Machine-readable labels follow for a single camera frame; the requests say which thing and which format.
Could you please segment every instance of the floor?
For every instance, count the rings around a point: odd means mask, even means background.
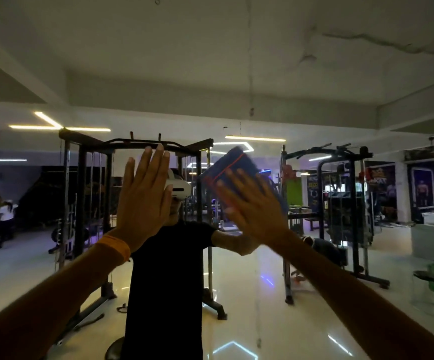
[[[0,250],[0,309],[54,272],[54,256],[47,254],[52,244],[49,232],[33,232],[21,234]],[[369,250],[370,274],[389,279],[391,286],[383,290],[369,285],[434,333],[434,317],[409,303],[411,273],[428,263],[413,258],[410,253],[410,229],[384,228]],[[118,313],[116,307],[127,301],[131,270],[132,263],[114,270],[112,282],[118,298],[101,306],[89,319],[101,313],[105,317],[67,336],[62,345],[51,349],[49,359],[104,358],[108,346],[124,335],[125,315]],[[214,248],[213,270],[214,294],[228,313],[228,320],[219,321],[212,310],[202,307],[204,357],[214,360],[368,358],[310,283],[295,288],[294,306],[284,302],[282,261],[268,248],[258,248],[245,257]],[[97,296],[98,293],[91,295],[83,307]],[[172,288],[168,289],[168,296],[172,297]],[[168,311],[169,321],[178,320],[172,308],[162,310]],[[261,348],[257,346],[259,338]],[[173,356],[172,352],[162,352],[159,358]]]

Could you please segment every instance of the vr headset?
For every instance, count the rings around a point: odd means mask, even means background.
[[[172,172],[172,169],[168,170],[168,178],[165,182],[165,186],[167,187],[169,184],[173,185],[172,197],[183,201],[190,196],[190,193],[192,191],[190,184],[183,179],[176,179],[174,176],[174,172]]]

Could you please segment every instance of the gym machine base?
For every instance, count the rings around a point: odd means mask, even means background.
[[[290,213],[287,218],[289,221],[298,220],[298,225],[300,226],[301,232],[304,232],[304,218],[318,218],[319,219],[319,238],[325,239],[325,210],[324,210],[324,183],[322,177],[322,167],[326,163],[337,163],[337,162],[348,162],[349,169],[349,185],[350,185],[350,215],[352,218],[356,218],[358,215],[357,210],[357,192],[355,186],[355,162],[360,161],[361,170],[364,168],[363,161],[367,158],[372,158],[374,155],[369,152],[368,148],[365,146],[360,147],[359,153],[356,154],[347,149],[347,145],[337,146],[336,149],[326,149],[325,147],[328,145],[324,145],[322,147],[313,147],[307,150],[296,151],[292,153],[287,153],[285,150],[285,145],[282,145],[282,151],[280,156],[280,194],[283,195],[285,199],[287,199],[285,184],[282,182],[282,174],[284,167],[286,165],[286,161],[288,159],[296,158],[300,159],[301,157],[309,154],[325,154],[331,156],[330,158],[322,159],[317,166],[317,200],[318,200],[318,209],[317,212],[312,213]],[[359,239],[358,239],[358,223],[357,219],[351,220],[351,243],[352,243],[352,263],[353,263],[353,271],[347,271],[354,277],[362,280],[366,280],[368,282],[376,283],[380,288],[388,289],[390,287],[390,281],[387,279],[377,278],[375,276],[369,275],[369,267],[368,267],[368,257],[367,257],[367,235],[364,233],[363,235],[363,248],[364,248],[364,273],[359,271]],[[294,304],[294,298],[292,296],[291,289],[291,270],[290,263],[287,260],[283,261],[284,265],[284,283],[285,283],[285,302],[287,304]]]
[[[203,141],[196,142],[191,145],[180,145],[173,141],[161,141],[160,134],[159,140],[140,140],[134,139],[133,133],[130,133],[130,139],[126,138],[115,138],[109,141],[101,141],[99,139],[93,138],[91,136],[70,131],[65,128],[59,130],[59,138],[64,140],[64,175],[65,175],[65,185],[64,185],[64,215],[62,218],[62,245],[60,246],[59,252],[59,269],[64,266],[65,261],[65,247],[69,239],[69,204],[68,204],[68,193],[69,193],[69,169],[70,169],[70,146],[71,144],[78,145],[78,167],[77,167],[77,198],[75,203],[75,236],[74,245],[72,249],[73,258],[76,259],[79,255],[84,252],[84,220],[85,220],[85,189],[86,189],[86,168],[87,168],[87,153],[100,153],[106,156],[105,165],[105,192],[104,192],[104,212],[103,212],[103,233],[111,230],[111,215],[110,215],[110,205],[111,205],[111,191],[112,191],[112,157],[116,150],[118,149],[145,149],[150,146],[152,149],[156,149],[158,144],[163,144],[167,151],[173,152],[178,158],[178,169],[179,173],[182,174],[183,169],[183,158],[184,157],[194,157],[196,159],[196,169],[197,175],[202,173],[202,157],[201,151],[206,150],[207,156],[210,157],[210,148],[214,145],[213,139],[207,139]],[[197,221],[202,222],[202,187],[199,180],[197,180],[196,189],[196,202],[197,202]],[[212,252],[209,248],[209,273],[212,272]],[[213,300],[212,295],[212,276],[209,274],[209,288],[204,288],[204,254],[202,251],[202,302],[209,307],[217,311],[219,319],[227,319],[227,315],[224,311],[223,306]],[[94,312],[101,304],[105,303],[107,300],[112,300],[117,298],[113,291],[112,283],[108,279],[100,286],[100,298],[94,303],[88,306],[83,311],[78,311],[74,317],[67,324],[64,332],[59,336],[58,341],[61,341],[66,334],[70,331],[79,329],[80,327],[86,326],[93,323],[93,321],[80,325],[76,327],[79,323],[84,321],[88,315]]]

